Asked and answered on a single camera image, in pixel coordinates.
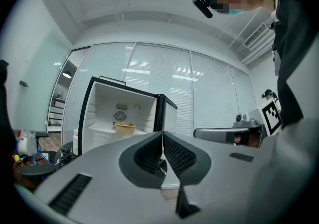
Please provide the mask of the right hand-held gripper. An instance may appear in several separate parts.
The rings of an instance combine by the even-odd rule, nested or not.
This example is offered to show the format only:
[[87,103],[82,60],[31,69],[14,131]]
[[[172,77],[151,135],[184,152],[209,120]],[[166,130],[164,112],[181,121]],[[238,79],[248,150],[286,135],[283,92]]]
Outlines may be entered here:
[[193,137],[202,140],[233,144],[235,134],[252,133],[259,135],[261,146],[266,137],[274,136],[282,129],[282,119],[274,99],[267,100],[250,112],[236,116],[233,128],[196,128]]

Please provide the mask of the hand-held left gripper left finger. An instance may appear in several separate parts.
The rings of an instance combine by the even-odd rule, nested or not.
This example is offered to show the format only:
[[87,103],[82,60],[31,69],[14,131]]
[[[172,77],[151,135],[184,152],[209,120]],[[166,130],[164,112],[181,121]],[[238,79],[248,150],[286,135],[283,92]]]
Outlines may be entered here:
[[49,176],[35,196],[62,224],[177,224],[155,174],[161,139],[152,132],[89,150]]

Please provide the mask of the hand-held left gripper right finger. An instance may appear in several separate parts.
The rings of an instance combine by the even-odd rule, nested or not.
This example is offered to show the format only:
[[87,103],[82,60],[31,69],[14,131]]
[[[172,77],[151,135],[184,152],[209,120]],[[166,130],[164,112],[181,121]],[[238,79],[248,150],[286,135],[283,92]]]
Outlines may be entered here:
[[259,148],[165,133],[182,157],[175,213],[165,224],[297,224],[312,220],[319,164],[319,121],[303,119]]

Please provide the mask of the person's right hand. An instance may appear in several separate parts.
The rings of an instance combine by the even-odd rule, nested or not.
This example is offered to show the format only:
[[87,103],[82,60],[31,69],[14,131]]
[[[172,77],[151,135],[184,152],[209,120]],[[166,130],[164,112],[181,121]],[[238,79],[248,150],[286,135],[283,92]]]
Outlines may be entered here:
[[236,133],[234,144],[257,148],[259,145],[259,135],[252,133]]

